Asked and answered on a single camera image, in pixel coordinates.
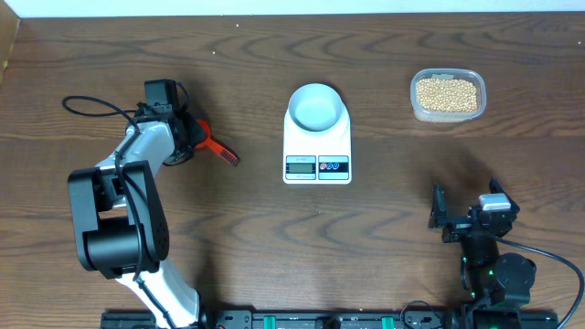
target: red tool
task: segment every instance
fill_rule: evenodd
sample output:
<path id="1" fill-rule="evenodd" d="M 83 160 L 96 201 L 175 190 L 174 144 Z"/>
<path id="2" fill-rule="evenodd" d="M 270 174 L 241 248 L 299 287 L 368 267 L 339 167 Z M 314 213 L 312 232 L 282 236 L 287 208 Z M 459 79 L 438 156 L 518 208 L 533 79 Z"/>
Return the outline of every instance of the red tool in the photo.
<path id="1" fill-rule="evenodd" d="M 209 124 L 207 124 L 207 122 L 205 122 L 203 120 L 197 120 L 197 123 L 199 123 L 201 128 L 203 128 L 203 131 L 205 132 L 206 137 L 205 137 L 205 140 L 203 140 L 203 142 L 201 142 L 197 146 L 195 146 L 195 149 L 199 150 L 199 149 L 202 149 L 204 147 L 208 147 L 211 149 L 211 151 L 213 151 L 217 155 L 221 156 L 222 159 L 226 160 L 231 165 L 233 165 L 233 166 L 238 165 L 239 164 L 238 156 L 235 155 L 234 153 L 232 153 L 230 150 L 228 150 L 226 147 L 224 147 L 220 143 L 213 140 L 213 138 L 211 137 L 211 128 L 209 128 Z"/>

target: white wall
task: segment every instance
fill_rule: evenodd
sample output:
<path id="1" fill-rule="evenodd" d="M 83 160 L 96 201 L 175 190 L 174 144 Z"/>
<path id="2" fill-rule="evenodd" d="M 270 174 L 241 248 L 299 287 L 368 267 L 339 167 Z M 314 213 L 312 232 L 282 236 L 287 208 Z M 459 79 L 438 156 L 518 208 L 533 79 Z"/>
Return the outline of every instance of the white wall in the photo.
<path id="1" fill-rule="evenodd" d="M 582 11 L 585 0 L 5 0 L 21 17 Z"/>

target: plastic container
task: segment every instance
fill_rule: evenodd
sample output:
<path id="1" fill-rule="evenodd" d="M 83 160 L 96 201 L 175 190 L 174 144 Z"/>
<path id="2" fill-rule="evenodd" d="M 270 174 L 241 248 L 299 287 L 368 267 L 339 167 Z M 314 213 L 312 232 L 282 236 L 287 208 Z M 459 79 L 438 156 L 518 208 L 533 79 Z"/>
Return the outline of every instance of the plastic container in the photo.
<path id="1" fill-rule="evenodd" d="M 471 82 L 477 89 L 477 111 L 471 112 L 443 112 L 429 111 L 420 106 L 417 101 L 417 82 L 422 79 L 458 79 Z M 424 69 L 417 73 L 410 83 L 410 102 L 414 110 L 414 116 L 425 122 L 464 122 L 475 119 L 482 115 L 487 104 L 487 93 L 485 92 L 485 82 L 482 77 L 468 69 Z"/>

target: robotic arm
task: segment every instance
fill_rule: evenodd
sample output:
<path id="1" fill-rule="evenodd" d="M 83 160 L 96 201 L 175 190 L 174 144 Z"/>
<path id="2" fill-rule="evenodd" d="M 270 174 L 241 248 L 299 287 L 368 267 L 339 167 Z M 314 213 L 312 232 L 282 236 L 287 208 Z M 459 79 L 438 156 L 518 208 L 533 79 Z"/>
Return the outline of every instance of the robotic arm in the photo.
<path id="1" fill-rule="evenodd" d="M 116 150 L 69 176 L 78 257 L 85 270 L 99 271 L 136 293 L 158 327 L 213 328 L 197 292 L 167 258 L 168 227 L 154 184 L 161 165 L 190 157 L 206 134 L 186 106 L 179 106 L 174 81 L 147 81 L 144 87 L 146 104 L 139 104 Z M 100 216 L 115 207 L 127 207 L 128 216 Z"/>

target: wooden tabletop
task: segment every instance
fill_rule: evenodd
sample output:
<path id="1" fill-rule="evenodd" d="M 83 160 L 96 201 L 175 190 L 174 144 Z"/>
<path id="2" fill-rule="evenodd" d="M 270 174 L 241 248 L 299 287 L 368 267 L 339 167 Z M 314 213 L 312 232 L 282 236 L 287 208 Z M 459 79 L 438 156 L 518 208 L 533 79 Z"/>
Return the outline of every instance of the wooden tabletop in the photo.
<path id="1" fill-rule="evenodd" d="M 156 177 L 170 258 L 204 301 L 257 309 L 399 309 L 469 300 L 460 248 L 427 229 L 431 184 L 462 214 L 498 177 L 522 208 L 508 238 L 585 268 L 585 15 L 465 14 L 26 19 L 0 87 L 0 322 L 96 328 L 106 309 L 144 309 L 80 266 L 67 177 L 124 135 L 61 99 L 135 108 L 144 81 L 182 81 L 196 116 L 241 157 L 211 152 Z M 473 122 L 417 121 L 410 80 L 463 68 L 487 85 Z M 310 82 L 341 91 L 353 182 L 282 182 L 282 119 Z M 83 111 L 103 111 L 72 103 Z M 529 308 L 564 316 L 578 281 L 538 267 Z M 569 327 L 585 325 L 585 309 Z"/>

